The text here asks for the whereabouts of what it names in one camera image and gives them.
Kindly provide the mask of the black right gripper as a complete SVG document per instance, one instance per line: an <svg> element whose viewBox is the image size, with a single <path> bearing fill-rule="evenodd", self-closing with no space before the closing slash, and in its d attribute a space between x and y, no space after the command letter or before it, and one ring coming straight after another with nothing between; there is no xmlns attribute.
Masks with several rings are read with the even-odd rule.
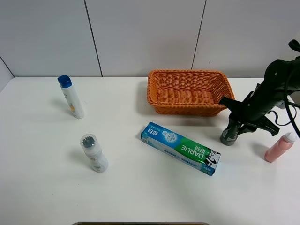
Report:
<svg viewBox="0 0 300 225"><path fill-rule="evenodd" d="M242 102L222 97L221 104L231 111L230 119L242 124L238 134L252 133L259 128L275 136L279 133L279 127L271 122L265 114L283 99L283 89L273 89L261 83Z"/></svg>

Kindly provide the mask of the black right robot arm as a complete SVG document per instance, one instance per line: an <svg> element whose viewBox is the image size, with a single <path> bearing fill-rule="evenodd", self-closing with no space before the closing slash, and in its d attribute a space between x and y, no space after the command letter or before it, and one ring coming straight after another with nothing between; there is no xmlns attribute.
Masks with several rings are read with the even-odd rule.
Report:
<svg viewBox="0 0 300 225"><path fill-rule="evenodd" d="M229 123L223 131L222 137L236 141L238 135L253 133L262 129L275 136L279 133L279 127L271 122L265 115L277 104L283 102L287 110L290 122L295 127L287 96L300 90L300 58L292 61L275 60L266 69L264 80L258 84L254 91L245 99L237 100L223 97L220 104L225 105L230 111Z"/></svg>

